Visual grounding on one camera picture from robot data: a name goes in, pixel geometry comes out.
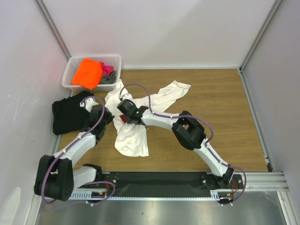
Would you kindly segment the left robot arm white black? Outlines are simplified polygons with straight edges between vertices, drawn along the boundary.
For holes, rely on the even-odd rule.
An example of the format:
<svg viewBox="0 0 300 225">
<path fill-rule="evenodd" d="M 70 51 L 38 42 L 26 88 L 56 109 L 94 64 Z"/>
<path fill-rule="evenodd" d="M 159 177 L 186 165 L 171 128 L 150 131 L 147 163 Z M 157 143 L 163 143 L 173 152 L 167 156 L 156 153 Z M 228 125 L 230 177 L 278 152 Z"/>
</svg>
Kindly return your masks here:
<svg viewBox="0 0 300 225">
<path fill-rule="evenodd" d="M 90 115 L 77 137 L 56 154 L 41 157 L 34 185 L 36 195 L 66 201 L 74 188 L 107 187 L 100 166 L 84 164 L 80 169 L 73 169 L 79 159 L 98 144 L 114 118 L 106 107 L 97 103 L 85 108 Z"/>
</svg>

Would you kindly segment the pink t-shirt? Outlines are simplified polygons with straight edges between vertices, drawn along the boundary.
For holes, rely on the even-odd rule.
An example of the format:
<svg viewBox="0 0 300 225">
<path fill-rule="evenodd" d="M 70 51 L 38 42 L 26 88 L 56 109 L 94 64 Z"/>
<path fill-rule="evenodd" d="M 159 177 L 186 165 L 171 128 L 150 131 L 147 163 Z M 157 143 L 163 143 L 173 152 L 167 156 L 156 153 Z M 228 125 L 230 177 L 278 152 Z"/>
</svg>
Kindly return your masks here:
<svg viewBox="0 0 300 225">
<path fill-rule="evenodd" d="M 100 66 L 102 68 L 103 75 L 105 76 L 109 76 L 114 71 L 113 66 L 108 66 L 103 62 L 100 62 Z"/>
</svg>

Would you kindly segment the black folded t-shirt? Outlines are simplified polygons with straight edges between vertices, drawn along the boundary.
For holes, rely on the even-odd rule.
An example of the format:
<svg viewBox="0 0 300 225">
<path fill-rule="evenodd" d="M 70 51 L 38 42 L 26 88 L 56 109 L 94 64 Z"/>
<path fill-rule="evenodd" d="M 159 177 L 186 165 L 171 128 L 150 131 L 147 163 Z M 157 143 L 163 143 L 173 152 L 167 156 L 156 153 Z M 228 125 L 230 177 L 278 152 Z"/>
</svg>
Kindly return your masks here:
<svg viewBox="0 0 300 225">
<path fill-rule="evenodd" d="M 83 128 L 90 113 L 85 108 L 80 107 L 80 102 L 90 96 L 94 96 L 94 94 L 82 91 L 52 104 L 54 117 L 52 129 L 55 135 L 62 135 Z"/>
</svg>

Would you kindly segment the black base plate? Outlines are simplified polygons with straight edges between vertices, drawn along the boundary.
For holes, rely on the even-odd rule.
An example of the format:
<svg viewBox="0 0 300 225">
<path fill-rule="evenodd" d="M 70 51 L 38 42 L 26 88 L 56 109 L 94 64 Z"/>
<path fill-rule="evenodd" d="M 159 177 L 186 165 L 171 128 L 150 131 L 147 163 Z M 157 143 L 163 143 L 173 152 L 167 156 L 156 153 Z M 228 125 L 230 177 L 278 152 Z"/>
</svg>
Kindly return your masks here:
<svg viewBox="0 0 300 225">
<path fill-rule="evenodd" d="M 239 174 L 230 185 L 207 172 L 107 172 L 102 178 L 116 186 L 114 197 L 208 197 L 211 190 L 244 187 Z"/>
</svg>

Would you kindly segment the grey t-shirt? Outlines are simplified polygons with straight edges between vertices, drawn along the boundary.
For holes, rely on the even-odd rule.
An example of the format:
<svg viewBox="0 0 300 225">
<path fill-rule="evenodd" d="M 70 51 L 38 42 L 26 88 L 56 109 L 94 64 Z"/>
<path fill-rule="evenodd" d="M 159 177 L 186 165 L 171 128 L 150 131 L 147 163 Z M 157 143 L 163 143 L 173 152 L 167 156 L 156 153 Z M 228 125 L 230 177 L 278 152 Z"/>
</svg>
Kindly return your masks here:
<svg viewBox="0 0 300 225">
<path fill-rule="evenodd" d="M 99 84 L 101 85 L 113 84 L 116 82 L 116 77 L 117 77 L 117 73 L 116 71 L 113 71 L 109 75 L 104 75 Z"/>
</svg>

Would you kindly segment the white plastic basket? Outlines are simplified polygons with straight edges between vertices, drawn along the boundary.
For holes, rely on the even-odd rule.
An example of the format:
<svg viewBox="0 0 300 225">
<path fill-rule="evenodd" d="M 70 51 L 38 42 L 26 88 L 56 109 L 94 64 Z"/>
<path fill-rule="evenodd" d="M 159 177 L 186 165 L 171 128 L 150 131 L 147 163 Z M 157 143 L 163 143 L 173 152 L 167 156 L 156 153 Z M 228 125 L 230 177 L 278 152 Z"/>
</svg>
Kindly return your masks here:
<svg viewBox="0 0 300 225">
<path fill-rule="evenodd" d="M 122 60 L 121 57 L 117 54 L 94 54 L 94 55 L 83 55 L 83 56 L 73 56 L 69 59 L 63 77 L 61 84 L 65 88 L 69 88 L 74 92 L 80 92 L 83 90 L 88 90 L 80 85 L 72 85 L 71 81 L 73 80 L 73 77 L 78 70 L 81 62 L 83 59 L 92 59 L 96 62 L 102 62 L 106 66 L 112 66 L 114 68 L 114 71 L 116 72 L 115 79 L 113 83 L 108 84 L 99 84 L 96 88 L 94 88 L 92 91 L 112 91 L 113 88 L 116 86 L 120 79 L 121 74 L 121 66 L 122 66 Z"/>
</svg>

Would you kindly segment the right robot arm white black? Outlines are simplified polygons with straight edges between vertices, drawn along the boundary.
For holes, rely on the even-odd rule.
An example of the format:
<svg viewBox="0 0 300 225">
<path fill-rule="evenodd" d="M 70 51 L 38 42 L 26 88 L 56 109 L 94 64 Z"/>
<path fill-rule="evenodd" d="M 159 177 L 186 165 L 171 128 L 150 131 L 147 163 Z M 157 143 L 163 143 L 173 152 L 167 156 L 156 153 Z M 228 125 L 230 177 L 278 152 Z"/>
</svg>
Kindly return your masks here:
<svg viewBox="0 0 300 225">
<path fill-rule="evenodd" d="M 117 109 L 124 115 L 128 124 L 171 130 L 183 148 L 197 153 L 208 165 L 220 188 L 227 188 L 232 184 L 234 168 L 217 154 L 199 119 L 188 111 L 180 114 L 156 112 L 147 106 L 137 107 L 129 99 L 122 100 Z"/>
</svg>

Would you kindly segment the aluminium frame rail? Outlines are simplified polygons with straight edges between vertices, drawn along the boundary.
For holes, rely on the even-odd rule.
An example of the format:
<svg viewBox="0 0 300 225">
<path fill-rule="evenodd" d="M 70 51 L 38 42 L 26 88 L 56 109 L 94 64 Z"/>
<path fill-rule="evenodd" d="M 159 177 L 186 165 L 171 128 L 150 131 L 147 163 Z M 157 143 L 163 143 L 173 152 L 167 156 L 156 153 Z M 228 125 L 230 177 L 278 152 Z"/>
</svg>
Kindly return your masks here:
<svg viewBox="0 0 300 225">
<path fill-rule="evenodd" d="M 283 172 L 247 172 L 246 191 L 289 191 Z"/>
</svg>

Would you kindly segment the orange t-shirt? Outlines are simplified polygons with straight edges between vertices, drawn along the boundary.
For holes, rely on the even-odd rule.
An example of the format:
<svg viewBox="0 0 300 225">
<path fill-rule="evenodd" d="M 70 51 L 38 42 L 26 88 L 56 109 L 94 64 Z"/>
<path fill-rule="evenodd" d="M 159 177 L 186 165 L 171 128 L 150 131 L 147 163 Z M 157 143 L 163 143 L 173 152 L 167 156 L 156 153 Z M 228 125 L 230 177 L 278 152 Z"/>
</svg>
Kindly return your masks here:
<svg viewBox="0 0 300 225">
<path fill-rule="evenodd" d="M 77 69 L 71 84 L 80 85 L 92 90 L 96 88 L 103 78 L 101 63 L 92 59 L 83 59 Z"/>
</svg>

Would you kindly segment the white Coca-Cola t-shirt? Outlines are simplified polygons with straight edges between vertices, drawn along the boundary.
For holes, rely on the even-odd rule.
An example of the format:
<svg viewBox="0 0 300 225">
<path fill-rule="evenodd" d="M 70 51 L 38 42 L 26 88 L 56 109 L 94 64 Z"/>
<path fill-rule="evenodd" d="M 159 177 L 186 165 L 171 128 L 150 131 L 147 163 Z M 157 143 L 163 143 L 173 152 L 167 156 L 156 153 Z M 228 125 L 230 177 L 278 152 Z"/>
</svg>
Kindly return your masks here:
<svg viewBox="0 0 300 225">
<path fill-rule="evenodd" d="M 113 124 L 117 131 L 115 149 L 127 157 L 147 157 L 149 149 L 143 115 L 150 114 L 149 103 L 154 112 L 162 113 L 177 99 L 184 97 L 190 84 L 174 80 L 149 97 L 133 98 L 119 80 L 112 91 L 105 97 L 105 107 L 114 116 Z"/>
</svg>

